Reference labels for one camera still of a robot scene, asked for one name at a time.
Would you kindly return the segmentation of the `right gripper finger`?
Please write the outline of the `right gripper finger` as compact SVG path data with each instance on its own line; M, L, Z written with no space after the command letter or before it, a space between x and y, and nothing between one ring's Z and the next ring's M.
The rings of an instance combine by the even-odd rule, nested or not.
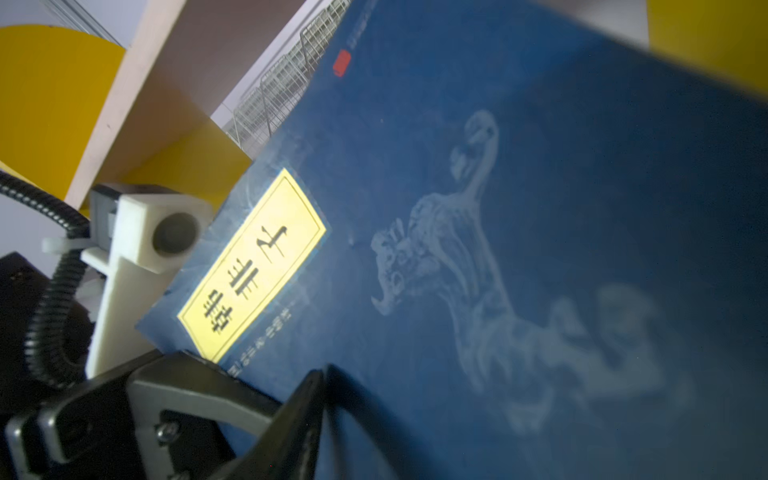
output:
M310 371L280 407L257 443L223 464L212 479L312 479L315 477L325 408L326 382Z

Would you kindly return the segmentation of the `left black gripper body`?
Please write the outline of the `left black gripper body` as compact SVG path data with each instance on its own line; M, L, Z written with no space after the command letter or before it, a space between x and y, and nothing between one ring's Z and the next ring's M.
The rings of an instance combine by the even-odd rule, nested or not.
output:
M46 277L13 252L1 259L1 476L145 479L126 390L152 350L92 379L94 326L74 299L85 272L72 255Z

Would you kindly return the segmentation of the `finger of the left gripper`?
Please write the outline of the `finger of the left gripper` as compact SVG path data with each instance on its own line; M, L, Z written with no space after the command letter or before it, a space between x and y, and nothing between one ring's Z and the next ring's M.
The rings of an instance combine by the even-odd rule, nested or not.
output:
M221 425L259 437L280 402L188 354L143 355L12 416L15 479L228 479Z

